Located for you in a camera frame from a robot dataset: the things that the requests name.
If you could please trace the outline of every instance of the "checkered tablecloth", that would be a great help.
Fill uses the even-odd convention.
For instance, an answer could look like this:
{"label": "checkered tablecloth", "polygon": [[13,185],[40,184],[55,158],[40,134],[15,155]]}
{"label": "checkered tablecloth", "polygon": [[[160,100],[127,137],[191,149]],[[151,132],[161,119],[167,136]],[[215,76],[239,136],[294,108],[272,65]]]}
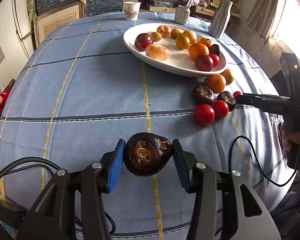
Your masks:
{"label": "checkered tablecloth", "polygon": [[[226,118],[197,125],[191,91],[198,80],[149,66],[124,45],[126,30],[143,23],[176,24],[174,14],[141,12],[137,21],[110,13],[61,25],[34,52],[20,73],[0,122],[0,169],[12,161],[38,156],[69,172],[84,169],[114,150],[120,138],[150,131],[194,153],[217,171],[227,172],[228,152],[238,135],[251,139],[259,161],[273,180],[291,175],[279,146],[272,116],[251,106],[237,106]],[[204,37],[209,24],[190,18],[183,27]],[[258,64],[231,38],[220,45],[234,82],[230,92],[277,95]],[[283,198],[289,185],[277,188],[262,179],[247,142],[236,144],[233,167],[253,185],[268,209]],[[6,194],[30,207],[49,174],[40,168],[5,178]],[[154,177],[136,177],[125,166],[113,193],[104,195],[114,219],[114,239],[186,239],[194,195],[181,187],[171,160]],[[80,216],[80,196],[76,213]],[[221,217],[218,199],[218,223]],[[80,230],[78,238],[82,239]]]}

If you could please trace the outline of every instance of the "wooden frame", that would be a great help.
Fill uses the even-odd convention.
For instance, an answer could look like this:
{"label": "wooden frame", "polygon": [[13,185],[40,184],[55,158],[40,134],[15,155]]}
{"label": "wooden frame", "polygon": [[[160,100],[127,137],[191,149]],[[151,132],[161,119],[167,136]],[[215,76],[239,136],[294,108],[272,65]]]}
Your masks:
{"label": "wooden frame", "polygon": [[61,24],[85,17],[85,1],[75,0],[34,17],[34,37],[38,47],[41,42]]}

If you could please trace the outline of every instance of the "black cable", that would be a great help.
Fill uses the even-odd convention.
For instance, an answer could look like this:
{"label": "black cable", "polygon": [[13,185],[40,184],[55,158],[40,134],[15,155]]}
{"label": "black cable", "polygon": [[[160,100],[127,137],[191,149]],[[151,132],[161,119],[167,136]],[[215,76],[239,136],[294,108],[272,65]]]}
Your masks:
{"label": "black cable", "polygon": [[106,215],[106,218],[109,220],[109,222],[110,222],[110,224],[112,226],[112,229],[110,231],[110,234],[112,235],[115,232],[115,230],[116,230],[115,223],[114,223],[112,217],[110,217],[110,215],[106,211],[105,211],[105,215]]}
{"label": "black cable", "polygon": [[29,165],[29,166],[25,166],[25,167],[22,167],[22,168],[19,168],[19,169],[14,169],[14,170],[12,170],[12,171],[8,171],[8,172],[5,174],[5,176],[6,176],[6,175],[9,175],[9,174],[12,174],[12,173],[15,173],[15,172],[25,171],[25,170],[27,170],[27,169],[34,168],[34,167],[43,167],[43,168],[45,168],[45,169],[50,173],[51,176],[54,175],[53,171],[52,171],[47,165],[44,165],[44,164],[42,164],[42,163],[36,163],[36,164],[32,164],[32,165]]}
{"label": "black cable", "polygon": [[290,177],[290,179],[288,179],[288,181],[286,181],[284,184],[278,184],[278,183],[274,182],[272,179],[270,179],[270,178],[263,172],[263,170],[262,170],[262,168],[261,168],[261,165],[260,165],[260,163],[259,163],[259,160],[258,160],[258,158],[257,158],[256,152],[255,152],[255,150],[254,150],[254,147],[253,147],[253,145],[252,145],[252,142],[251,142],[251,141],[249,140],[249,138],[247,138],[246,136],[240,135],[240,136],[238,136],[237,138],[234,139],[234,141],[232,142],[231,147],[230,147],[230,152],[229,152],[229,163],[228,163],[229,174],[231,174],[231,171],[232,171],[232,168],[231,168],[231,161],[232,161],[232,151],[233,151],[233,147],[234,147],[234,144],[236,143],[236,141],[237,141],[238,139],[240,139],[240,138],[243,138],[243,139],[245,139],[245,140],[248,141],[248,143],[249,143],[250,146],[251,146],[253,155],[254,155],[254,157],[255,157],[255,159],[256,159],[256,162],[257,162],[257,165],[258,165],[258,168],[259,168],[261,174],[263,175],[263,177],[264,177],[265,179],[269,180],[272,184],[276,185],[277,187],[284,187],[285,185],[287,185],[287,184],[290,182],[290,180],[292,180],[292,178],[294,177],[294,175],[297,173],[297,170],[295,170],[295,171],[293,172],[292,176]]}
{"label": "black cable", "polygon": [[55,163],[53,163],[52,161],[46,160],[44,158],[39,158],[39,157],[25,157],[25,158],[21,158],[19,160],[14,161],[13,163],[10,163],[8,166],[4,167],[1,171],[0,171],[0,179],[7,174],[7,172],[9,172],[10,170],[12,170],[13,168],[15,168],[16,166],[19,166],[23,163],[30,163],[30,162],[39,162],[39,163],[43,163],[46,164],[56,170],[60,170],[61,168],[56,165]]}
{"label": "black cable", "polygon": [[[25,166],[25,167],[22,167],[22,168],[19,168],[19,169],[12,170],[16,166],[21,165],[23,163],[28,163],[28,162],[41,162],[41,163],[36,163],[36,164]],[[11,163],[8,166],[6,166],[5,168],[3,168],[0,171],[0,179],[3,176],[9,175],[9,174],[12,174],[12,173],[15,173],[15,172],[19,172],[19,171],[25,171],[27,169],[34,168],[34,167],[43,167],[43,168],[45,168],[51,174],[51,176],[53,176],[54,175],[53,171],[48,166],[46,166],[46,165],[44,165],[42,163],[45,163],[45,164],[51,166],[52,168],[54,168],[56,170],[60,170],[61,169],[58,165],[56,165],[55,163],[53,163],[53,162],[51,162],[49,160],[46,160],[46,159],[43,159],[43,158],[39,158],[39,157],[26,157],[26,158],[22,158],[22,159],[16,160],[13,163]],[[17,202],[15,202],[14,200],[12,200],[11,198],[9,198],[7,196],[6,196],[6,198],[10,202],[12,202],[13,205],[18,206],[18,207],[24,209],[26,212],[29,212],[29,210],[27,208],[25,208],[24,206],[18,204]],[[113,234],[116,231],[115,223],[114,223],[112,217],[106,211],[105,211],[105,215],[106,215],[106,218],[109,220],[109,222],[110,222],[110,224],[112,226],[110,234]],[[77,225],[79,225],[80,227],[82,227],[82,221],[78,218],[77,215],[75,215],[75,222],[76,222]]]}

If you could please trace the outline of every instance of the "paper cup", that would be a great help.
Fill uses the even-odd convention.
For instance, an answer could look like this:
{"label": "paper cup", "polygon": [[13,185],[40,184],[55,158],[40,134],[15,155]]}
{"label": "paper cup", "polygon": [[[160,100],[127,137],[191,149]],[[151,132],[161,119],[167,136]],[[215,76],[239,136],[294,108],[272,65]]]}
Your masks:
{"label": "paper cup", "polygon": [[138,19],[141,2],[124,2],[123,10],[126,20],[135,21]]}

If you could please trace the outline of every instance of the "cherry tomato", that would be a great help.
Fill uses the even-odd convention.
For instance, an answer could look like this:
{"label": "cherry tomato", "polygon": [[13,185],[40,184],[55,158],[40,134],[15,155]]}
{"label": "cherry tomato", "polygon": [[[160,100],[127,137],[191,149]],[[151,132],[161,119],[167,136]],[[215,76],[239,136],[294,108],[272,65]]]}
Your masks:
{"label": "cherry tomato", "polygon": [[229,107],[225,101],[217,100],[212,105],[216,119],[221,119],[227,116]]}
{"label": "cherry tomato", "polygon": [[194,109],[193,117],[198,124],[209,124],[214,120],[214,110],[209,105],[201,104]]}
{"label": "cherry tomato", "polygon": [[237,97],[237,95],[243,95],[243,94],[242,94],[242,92],[240,92],[240,91],[234,92],[234,93],[233,93],[234,99]]}
{"label": "cherry tomato", "polygon": [[134,42],[134,45],[136,46],[137,49],[145,51],[146,47],[152,43],[153,43],[153,40],[148,33],[141,33],[137,36],[137,38]]}
{"label": "cherry tomato", "polygon": [[218,55],[216,55],[216,54],[210,54],[209,56],[213,60],[213,66],[214,67],[219,64],[219,57],[218,57]]}

